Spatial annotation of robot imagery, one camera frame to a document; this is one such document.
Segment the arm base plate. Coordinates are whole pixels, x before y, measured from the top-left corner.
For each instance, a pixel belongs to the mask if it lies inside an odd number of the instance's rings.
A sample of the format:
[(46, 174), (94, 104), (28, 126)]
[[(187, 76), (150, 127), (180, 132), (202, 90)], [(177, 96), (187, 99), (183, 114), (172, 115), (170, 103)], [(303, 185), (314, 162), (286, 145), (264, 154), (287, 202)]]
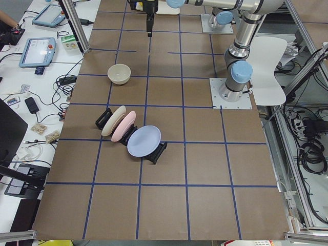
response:
[(252, 103), (248, 88), (233, 92), (226, 87), (226, 78), (209, 78), (214, 109), (251, 110)]
[(201, 14), (202, 32), (207, 34), (233, 34), (231, 22), (233, 15), (229, 11), (217, 15)]

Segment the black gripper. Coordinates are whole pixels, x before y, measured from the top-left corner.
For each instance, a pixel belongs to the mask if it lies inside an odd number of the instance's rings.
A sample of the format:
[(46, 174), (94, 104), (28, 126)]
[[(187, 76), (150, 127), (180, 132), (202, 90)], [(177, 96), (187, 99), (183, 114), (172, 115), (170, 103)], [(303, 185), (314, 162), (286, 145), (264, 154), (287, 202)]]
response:
[(132, 10), (136, 9), (136, 4), (138, 2), (142, 3), (142, 11), (147, 14), (146, 18), (146, 30), (148, 37), (152, 37), (152, 30), (154, 24), (154, 16), (155, 13), (158, 11), (158, 0), (130, 0), (128, 1), (130, 8)]

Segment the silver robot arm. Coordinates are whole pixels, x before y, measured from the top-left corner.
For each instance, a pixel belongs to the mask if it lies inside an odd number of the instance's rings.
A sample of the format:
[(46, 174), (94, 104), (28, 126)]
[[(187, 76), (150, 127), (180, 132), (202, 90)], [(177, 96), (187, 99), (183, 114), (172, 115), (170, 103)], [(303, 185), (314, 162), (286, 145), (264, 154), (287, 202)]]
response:
[(184, 4), (194, 6), (210, 6), (225, 9), (241, 9), (244, 11), (234, 42), (224, 54), (228, 76), (219, 89), (222, 99), (236, 102), (251, 79), (253, 68), (246, 61), (251, 42), (265, 15), (277, 10), (283, 1), (167, 1), (171, 8), (179, 8)]
[[(127, 1), (131, 10), (146, 13), (146, 31), (148, 37), (152, 37), (155, 14), (178, 15), (179, 7), (172, 7), (172, 1)], [(232, 10), (213, 7), (208, 26), (213, 29), (223, 28), (233, 22)]]

